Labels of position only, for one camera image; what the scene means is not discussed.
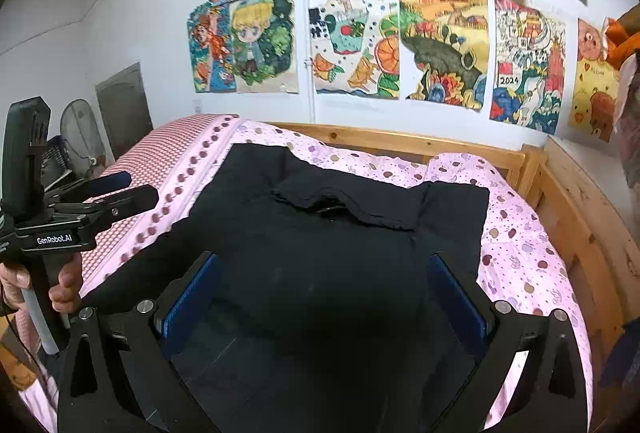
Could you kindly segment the person's left hand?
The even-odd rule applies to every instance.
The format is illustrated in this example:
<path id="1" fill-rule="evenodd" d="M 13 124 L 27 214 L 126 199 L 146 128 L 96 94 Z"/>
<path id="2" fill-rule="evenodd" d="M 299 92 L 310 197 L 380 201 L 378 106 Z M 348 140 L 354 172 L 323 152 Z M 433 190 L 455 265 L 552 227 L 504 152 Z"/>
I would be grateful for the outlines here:
<path id="1" fill-rule="evenodd" d="M 58 282 L 49 289 L 52 309 L 61 314 L 73 314 L 81 301 L 82 262 L 79 253 L 65 261 L 58 272 Z M 10 309 L 26 309 L 22 290 L 32 287 L 29 273 L 25 268 L 3 263 L 1 265 L 3 300 Z"/>

